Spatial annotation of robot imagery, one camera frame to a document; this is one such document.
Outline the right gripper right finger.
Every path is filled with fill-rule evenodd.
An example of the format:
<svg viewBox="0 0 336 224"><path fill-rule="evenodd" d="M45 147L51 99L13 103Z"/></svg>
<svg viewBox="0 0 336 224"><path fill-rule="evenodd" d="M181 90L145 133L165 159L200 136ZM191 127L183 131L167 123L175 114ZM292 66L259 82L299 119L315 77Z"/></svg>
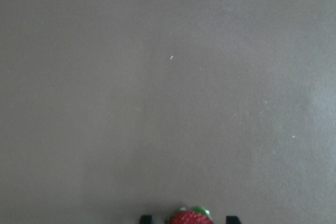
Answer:
<svg viewBox="0 0 336 224"><path fill-rule="evenodd" d="M238 216L226 216L226 224L241 224Z"/></svg>

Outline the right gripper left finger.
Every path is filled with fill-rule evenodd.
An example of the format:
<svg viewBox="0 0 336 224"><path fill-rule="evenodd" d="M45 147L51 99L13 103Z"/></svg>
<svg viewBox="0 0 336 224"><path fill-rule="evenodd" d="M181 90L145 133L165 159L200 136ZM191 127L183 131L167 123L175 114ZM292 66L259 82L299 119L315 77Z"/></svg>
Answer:
<svg viewBox="0 0 336 224"><path fill-rule="evenodd" d="M153 216L152 215L142 215L139 220L139 224L152 224Z"/></svg>

